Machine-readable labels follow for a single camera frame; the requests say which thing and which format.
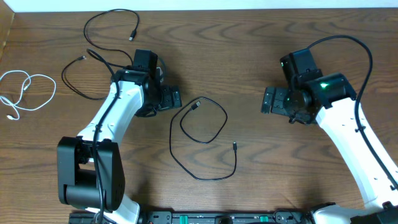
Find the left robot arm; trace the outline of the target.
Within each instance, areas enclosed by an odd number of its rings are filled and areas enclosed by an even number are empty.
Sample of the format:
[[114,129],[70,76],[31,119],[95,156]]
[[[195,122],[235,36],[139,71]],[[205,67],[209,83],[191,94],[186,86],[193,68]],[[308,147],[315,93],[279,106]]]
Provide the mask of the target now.
[[132,65],[111,73],[103,105],[75,137],[57,146],[61,203],[92,213],[92,223],[137,223],[140,206],[125,195],[119,145],[133,117],[148,118],[182,105],[177,86],[164,85],[158,56],[138,49]]

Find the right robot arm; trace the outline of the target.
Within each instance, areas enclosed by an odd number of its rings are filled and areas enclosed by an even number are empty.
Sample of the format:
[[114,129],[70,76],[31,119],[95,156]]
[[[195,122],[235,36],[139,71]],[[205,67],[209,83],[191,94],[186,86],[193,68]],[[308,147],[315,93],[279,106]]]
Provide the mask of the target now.
[[335,203],[313,208],[304,223],[397,223],[397,165],[370,127],[358,94],[341,73],[324,76],[309,49],[280,59],[287,88],[266,88],[261,111],[316,124],[327,133],[352,173],[364,209]]

